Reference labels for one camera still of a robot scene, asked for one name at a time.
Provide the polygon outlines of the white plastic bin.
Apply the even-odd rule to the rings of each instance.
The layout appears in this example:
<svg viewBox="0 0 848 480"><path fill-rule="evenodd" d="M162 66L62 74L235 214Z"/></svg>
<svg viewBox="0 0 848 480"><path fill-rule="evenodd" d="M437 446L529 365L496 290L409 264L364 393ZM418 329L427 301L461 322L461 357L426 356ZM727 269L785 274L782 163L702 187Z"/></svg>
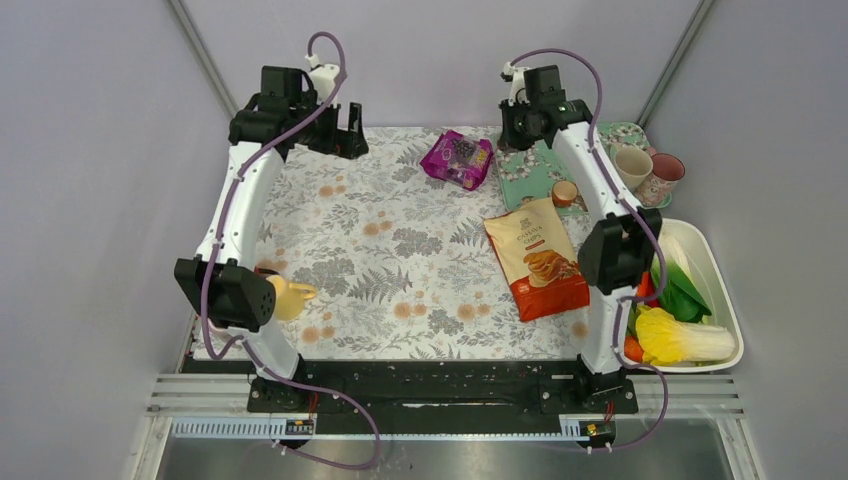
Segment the white plastic bin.
<svg viewBox="0 0 848 480"><path fill-rule="evenodd" d="M659 238L668 269L662 293L631 308L623 347L625 362L665 373L706 373L736 365L744 353L739 323L703 234L692 224L667 220ZM672 337L639 335L641 314L662 317Z"/></svg>

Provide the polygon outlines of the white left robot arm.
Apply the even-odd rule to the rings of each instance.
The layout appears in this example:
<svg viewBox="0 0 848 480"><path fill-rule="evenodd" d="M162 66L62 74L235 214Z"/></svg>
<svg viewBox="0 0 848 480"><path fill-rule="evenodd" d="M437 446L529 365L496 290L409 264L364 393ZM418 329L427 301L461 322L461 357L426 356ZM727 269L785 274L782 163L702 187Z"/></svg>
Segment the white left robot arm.
<svg viewBox="0 0 848 480"><path fill-rule="evenodd" d="M346 159L367 153L360 104L350 104L346 128L338 125L335 97L345 78L334 64L263 67L259 92L230 121L226 178L208 230L196 253L174 267L203 337L213 329L229 337L209 356L243 347L257 375L275 381L272 398L288 411L307 404L311 387L296 375L300 353L273 324L279 296L255 270L255 247L271 187L294 147Z"/></svg>

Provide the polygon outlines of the cassava chips bag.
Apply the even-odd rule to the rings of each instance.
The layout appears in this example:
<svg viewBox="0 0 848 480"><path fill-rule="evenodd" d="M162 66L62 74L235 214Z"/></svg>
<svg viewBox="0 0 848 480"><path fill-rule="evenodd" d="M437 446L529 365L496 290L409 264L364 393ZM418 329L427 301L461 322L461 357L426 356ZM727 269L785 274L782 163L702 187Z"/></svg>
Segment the cassava chips bag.
<svg viewBox="0 0 848 480"><path fill-rule="evenodd" d="M590 304L576 251L551 198L486 219L483 226L522 322Z"/></svg>

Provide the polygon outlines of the yellow mug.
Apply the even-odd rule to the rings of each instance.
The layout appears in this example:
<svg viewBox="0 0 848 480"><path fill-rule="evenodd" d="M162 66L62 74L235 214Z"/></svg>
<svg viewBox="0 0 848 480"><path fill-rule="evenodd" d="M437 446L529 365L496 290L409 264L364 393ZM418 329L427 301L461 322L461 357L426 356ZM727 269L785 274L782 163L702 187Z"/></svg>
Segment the yellow mug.
<svg viewBox="0 0 848 480"><path fill-rule="evenodd" d="M266 280L275 291L273 316L276 320L294 320L303 312L306 301L317 295L315 286L291 282L280 275L270 275Z"/></svg>

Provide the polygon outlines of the toy carrot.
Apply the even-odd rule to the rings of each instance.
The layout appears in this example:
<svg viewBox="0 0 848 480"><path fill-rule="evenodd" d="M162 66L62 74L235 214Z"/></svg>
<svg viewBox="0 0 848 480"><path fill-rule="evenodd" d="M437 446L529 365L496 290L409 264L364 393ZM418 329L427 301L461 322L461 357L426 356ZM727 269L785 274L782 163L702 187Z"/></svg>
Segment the toy carrot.
<svg viewBox="0 0 848 480"><path fill-rule="evenodd" d="M656 290L652 275L649 271L646 271L642 275L641 282L636 291L636 296L638 298L649 298L648 301L641 301L641 304L647 305L651 308L657 308L659 307L659 302L654 297L655 293Z"/></svg>
<svg viewBox="0 0 848 480"><path fill-rule="evenodd" d="M642 363L645 352L636 337L627 335L624 342L624 354L628 360L634 363Z"/></svg>

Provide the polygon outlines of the pink floral mug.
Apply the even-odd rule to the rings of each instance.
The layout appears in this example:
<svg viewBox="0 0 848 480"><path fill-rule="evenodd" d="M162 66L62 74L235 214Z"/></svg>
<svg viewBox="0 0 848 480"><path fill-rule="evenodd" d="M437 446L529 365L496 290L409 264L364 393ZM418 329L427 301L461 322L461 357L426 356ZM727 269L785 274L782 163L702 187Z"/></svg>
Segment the pink floral mug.
<svg viewBox="0 0 848 480"><path fill-rule="evenodd" d="M651 159L652 171L637 187L634 196L644 207L657 208L685 176L686 169L680 159L670 154L657 153Z"/></svg>

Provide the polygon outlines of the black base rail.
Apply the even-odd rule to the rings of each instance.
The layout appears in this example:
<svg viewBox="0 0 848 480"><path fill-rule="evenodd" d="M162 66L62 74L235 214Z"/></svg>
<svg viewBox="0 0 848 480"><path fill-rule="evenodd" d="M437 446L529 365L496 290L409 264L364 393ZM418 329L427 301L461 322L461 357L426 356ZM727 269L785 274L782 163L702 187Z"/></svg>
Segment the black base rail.
<svg viewBox="0 0 848 480"><path fill-rule="evenodd" d="M248 391L237 406L284 418L273 436L521 435L561 432L562 415L635 414L634 386L622 373L595 380L565 361L306 360L303 391L263 379L248 361L187 360L184 373L222 380L238 375Z"/></svg>

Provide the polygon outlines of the toy napa cabbage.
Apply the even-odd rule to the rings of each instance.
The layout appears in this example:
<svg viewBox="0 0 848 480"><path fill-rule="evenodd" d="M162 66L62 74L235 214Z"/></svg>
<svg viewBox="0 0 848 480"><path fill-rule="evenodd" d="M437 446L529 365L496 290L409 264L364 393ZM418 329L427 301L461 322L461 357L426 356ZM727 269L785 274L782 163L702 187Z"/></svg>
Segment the toy napa cabbage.
<svg viewBox="0 0 848 480"><path fill-rule="evenodd" d="M736 349L736 340L726 328L681 322L659 307L641 306L634 328L642 350L641 363L724 361Z"/></svg>

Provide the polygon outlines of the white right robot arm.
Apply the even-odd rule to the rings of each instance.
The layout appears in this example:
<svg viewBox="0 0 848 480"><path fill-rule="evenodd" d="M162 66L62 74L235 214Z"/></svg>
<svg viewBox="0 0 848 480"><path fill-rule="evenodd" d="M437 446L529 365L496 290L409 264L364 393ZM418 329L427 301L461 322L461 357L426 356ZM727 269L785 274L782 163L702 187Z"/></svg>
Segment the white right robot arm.
<svg viewBox="0 0 848 480"><path fill-rule="evenodd" d="M501 73L510 93L499 104L501 146L524 151L544 142L570 172L594 225L577 263L589 285L591 332L579 355L575 402L597 412L613 398L610 382L624 375L627 310L644 272L660 254L662 217L644 208L616 175L598 138L596 118L581 100L569 100L557 66L518 67Z"/></svg>

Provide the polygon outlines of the small orange mug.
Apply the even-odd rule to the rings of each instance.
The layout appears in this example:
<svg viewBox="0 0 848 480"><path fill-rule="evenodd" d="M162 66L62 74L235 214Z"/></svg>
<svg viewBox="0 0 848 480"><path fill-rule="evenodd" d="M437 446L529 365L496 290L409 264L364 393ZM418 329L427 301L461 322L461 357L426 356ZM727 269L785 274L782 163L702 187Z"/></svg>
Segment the small orange mug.
<svg viewBox="0 0 848 480"><path fill-rule="evenodd" d="M551 188L551 199L557 208L570 208L577 203L578 197L578 188L571 181L557 181Z"/></svg>

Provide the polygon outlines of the teal and cream mug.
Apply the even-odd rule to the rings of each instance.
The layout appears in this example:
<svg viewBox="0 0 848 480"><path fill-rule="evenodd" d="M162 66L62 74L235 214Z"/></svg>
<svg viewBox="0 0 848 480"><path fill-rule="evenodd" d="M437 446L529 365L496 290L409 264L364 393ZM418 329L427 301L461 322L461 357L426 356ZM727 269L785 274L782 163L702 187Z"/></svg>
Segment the teal and cream mug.
<svg viewBox="0 0 848 480"><path fill-rule="evenodd" d="M612 162L629 191L635 191L653 171L651 156L643 149L634 146L617 149Z"/></svg>

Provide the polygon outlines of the toy bok choy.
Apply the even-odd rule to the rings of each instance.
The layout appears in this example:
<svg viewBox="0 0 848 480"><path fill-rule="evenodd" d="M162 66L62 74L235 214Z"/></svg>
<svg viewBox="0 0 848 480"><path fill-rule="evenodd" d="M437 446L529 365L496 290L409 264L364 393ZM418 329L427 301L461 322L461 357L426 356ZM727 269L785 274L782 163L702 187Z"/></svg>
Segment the toy bok choy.
<svg viewBox="0 0 848 480"><path fill-rule="evenodd" d="M682 245L667 232L659 236L659 245L665 259L666 285L656 297L659 308L676 320L702 323L712 315L711 308L692 280L689 260Z"/></svg>

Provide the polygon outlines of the purple snack bag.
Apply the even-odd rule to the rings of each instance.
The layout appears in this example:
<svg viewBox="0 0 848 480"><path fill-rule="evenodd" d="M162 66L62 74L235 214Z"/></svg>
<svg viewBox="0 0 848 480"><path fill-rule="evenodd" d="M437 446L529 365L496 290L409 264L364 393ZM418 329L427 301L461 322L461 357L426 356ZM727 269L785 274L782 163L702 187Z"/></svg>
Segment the purple snack bag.
<svg viewBox="0 0 848 480"><path fill-rule="evenodd" d="M448 130L439 136L420 166L432 178L474 191L484 182L494 153L489 140Z"/></svg>

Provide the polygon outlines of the floral tablecloth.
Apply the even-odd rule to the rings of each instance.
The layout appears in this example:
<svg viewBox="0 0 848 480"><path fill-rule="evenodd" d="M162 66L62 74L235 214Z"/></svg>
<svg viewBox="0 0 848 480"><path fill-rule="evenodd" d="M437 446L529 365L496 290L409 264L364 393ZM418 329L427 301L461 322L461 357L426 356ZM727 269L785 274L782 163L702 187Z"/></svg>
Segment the floral tablecloth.
<svg viewBox="0 0 848 480"><path fill-rule="evenodd" d="M494 160L467 191L428 176L439 128L373 127L346 160L292 151L265 205L257 263L316 287L282 326L308 359L575 356L582 310L524 323L483 221L506 212Z"/></svg>

